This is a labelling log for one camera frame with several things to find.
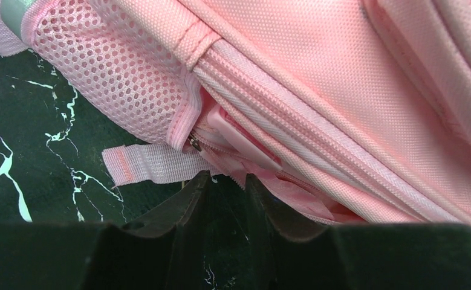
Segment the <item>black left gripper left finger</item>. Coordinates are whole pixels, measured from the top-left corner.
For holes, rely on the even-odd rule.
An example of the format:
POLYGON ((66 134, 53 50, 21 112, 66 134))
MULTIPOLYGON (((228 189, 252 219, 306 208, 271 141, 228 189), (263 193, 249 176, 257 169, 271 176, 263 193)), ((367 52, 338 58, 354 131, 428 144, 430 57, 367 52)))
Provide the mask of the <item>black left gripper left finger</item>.
POLYGON ((0 223, 0 289, 200 289, 210 183, 202 171, 121 227, 0 223))

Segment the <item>pink student backpack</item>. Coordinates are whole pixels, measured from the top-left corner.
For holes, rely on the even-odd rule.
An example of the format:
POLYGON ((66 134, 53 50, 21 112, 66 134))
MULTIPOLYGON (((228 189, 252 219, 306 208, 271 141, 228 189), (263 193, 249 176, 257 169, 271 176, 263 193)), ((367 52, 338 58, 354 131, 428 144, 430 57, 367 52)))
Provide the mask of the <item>pink student backpack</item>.
POLYGON ((144 141, 116 186, 202 170, 325 224, 471 226, 471 1, 0 1, 32 49, 144 141))

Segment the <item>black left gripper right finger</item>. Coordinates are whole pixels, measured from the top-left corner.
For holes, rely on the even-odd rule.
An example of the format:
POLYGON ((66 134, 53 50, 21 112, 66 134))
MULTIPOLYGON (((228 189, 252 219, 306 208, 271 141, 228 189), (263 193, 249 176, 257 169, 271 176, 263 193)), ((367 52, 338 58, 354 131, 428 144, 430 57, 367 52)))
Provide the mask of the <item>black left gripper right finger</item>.
POLYGON ((257 289, 471 289, 471 227, 320 224, 245 182, 257 289))

